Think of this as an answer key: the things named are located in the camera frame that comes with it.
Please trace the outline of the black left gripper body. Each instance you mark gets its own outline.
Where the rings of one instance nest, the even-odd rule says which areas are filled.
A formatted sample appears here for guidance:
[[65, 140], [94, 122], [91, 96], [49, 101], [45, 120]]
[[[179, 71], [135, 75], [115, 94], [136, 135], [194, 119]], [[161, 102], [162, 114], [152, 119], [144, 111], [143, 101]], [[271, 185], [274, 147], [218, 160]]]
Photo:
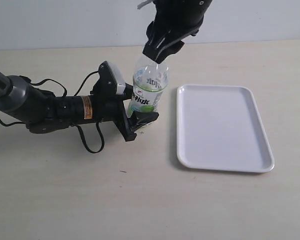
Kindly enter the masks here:
[[90, 91], [93, 103], [93, 117], [99, 122], [113, 122], [125, 141], [134, 141], [137, 134], [131, 130], [123, 95], [108, 95], [96, 83]]

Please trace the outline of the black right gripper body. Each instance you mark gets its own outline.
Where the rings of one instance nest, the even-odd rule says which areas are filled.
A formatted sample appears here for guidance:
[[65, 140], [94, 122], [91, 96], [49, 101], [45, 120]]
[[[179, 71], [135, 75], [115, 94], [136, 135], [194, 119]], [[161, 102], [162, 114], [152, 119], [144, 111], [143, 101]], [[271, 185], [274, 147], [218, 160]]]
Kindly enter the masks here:
[[176, 43], [196, 35], [211, 0], [152, 0], [155, 18], [146, 30], [149, 43]]

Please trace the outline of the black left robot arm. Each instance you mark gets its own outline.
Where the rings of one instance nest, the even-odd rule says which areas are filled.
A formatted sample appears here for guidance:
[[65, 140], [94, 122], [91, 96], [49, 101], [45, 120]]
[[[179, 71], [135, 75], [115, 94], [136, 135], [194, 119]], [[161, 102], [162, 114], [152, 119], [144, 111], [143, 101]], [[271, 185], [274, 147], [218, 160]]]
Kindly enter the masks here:
[[125, 141], [133, 141], [136, 130], [156, 121], [157, 112], [134, 111], [127, 116], [124, 101], [132, 98], [133, 87], [125, 83], [116, 65], [101, 63], [99, 79], [89, 95], [55, 96], [39, 89], [44, 80], [33, 83], [21, 75], [0, 72], [0, 111], [17, 119], [33, 134], [47, 134], [85, 124], [113, 122]]

